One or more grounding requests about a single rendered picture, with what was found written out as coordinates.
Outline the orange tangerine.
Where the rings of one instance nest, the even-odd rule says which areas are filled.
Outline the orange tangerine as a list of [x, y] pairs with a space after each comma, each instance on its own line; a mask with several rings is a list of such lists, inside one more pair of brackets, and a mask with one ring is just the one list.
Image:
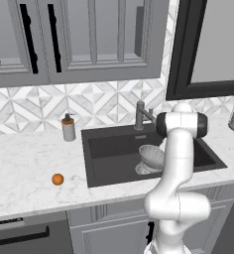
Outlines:
[[62, 174], [54, 174], [52, 176], [52, 182], [56, 186], [60, 186], [63, 183], [64, 177]]

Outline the grey base cupboard door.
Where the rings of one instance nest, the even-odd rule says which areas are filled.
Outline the grey base cupboard door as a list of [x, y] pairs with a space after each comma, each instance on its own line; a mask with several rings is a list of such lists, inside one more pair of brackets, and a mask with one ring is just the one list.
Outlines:
[[147, 215], [136, 215], [72, 227], [73, 253], [143, 254], [150, 221]]
[[191, 254], [211, 254], [233, 203], [234, 198], [213, 201], [208, 219], [186, 231], [183, 243]]

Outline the grey wall cupboard door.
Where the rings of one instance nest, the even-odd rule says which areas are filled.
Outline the grey wall cupboard door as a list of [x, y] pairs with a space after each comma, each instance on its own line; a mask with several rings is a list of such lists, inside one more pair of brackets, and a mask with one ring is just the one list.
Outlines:
[[[33, 74], [20, 5], [26, 4], [31, 18], [37, 74]], [[0, 0], [0, 87], [48, 84], [38, 0]]]
[[[38, 0], [51, 83], [158, 78], [170, 0]], [[57, 18], [56, 71], [48, 4]]]

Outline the grey sink faucet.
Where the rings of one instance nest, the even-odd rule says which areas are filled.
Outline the grey sink faucet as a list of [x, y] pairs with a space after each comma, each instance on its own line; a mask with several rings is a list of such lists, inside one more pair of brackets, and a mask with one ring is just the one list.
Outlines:
[[142, 130], [144, 128], [143, 123], [145, 121], [155, 121], [155, 117], [153, 115], [153, 109], [150, 108], [149, 110], [145, 109], [145, 102], [139, 100], [136, 105], [136, 119], [134, 128], [136, 130]]

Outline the white colander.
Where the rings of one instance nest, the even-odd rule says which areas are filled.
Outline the white colander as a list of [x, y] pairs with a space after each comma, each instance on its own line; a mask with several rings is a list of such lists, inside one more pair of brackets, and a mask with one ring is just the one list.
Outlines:
[[163, 170], [165, 153], [154, 145], [143, 145], [139, 148], [141, 162], [136, 166], [138, 175], [159, 173]]

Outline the grey soap dispenser orange collar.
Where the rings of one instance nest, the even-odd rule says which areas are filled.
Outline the grey soap dispenser orange collar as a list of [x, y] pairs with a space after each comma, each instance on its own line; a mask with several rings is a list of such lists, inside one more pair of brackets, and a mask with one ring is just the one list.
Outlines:
[[74, 119], [69, 113], [66, 113], [61, 121], [62, 135], [66, 142], [72, 142], [75, 140], [75, 127]]

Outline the dark grey sink basin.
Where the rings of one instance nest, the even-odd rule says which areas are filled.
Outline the dark grey sink basin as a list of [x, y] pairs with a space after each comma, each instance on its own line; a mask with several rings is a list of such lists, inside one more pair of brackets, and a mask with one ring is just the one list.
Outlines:
[[83, 155], [89, 188], [159, 178], [161, 173], [139, 175], [135, 168], [141, 162], [142, 145], [160, 146], [164, 139], [153, 123], [142, 131], [133, 125], [81, 131]]

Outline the dark grey dishwasher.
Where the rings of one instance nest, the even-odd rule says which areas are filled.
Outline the dark grey dishwasher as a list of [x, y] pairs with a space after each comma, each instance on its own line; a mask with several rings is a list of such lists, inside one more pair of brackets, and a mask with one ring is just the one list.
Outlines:
[[50, 236], [0, 246], [0, 254], [73, 254], [65, 211], [0, 220], [0, 239], [50, 228]]

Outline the black window frame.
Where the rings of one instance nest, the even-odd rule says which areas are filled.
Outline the black window frame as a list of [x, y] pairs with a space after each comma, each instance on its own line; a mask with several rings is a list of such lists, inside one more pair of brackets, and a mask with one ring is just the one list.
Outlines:
[[234, 80], [192, 82], [207, 0], [179, 0], [166, 101], [234, 95]]

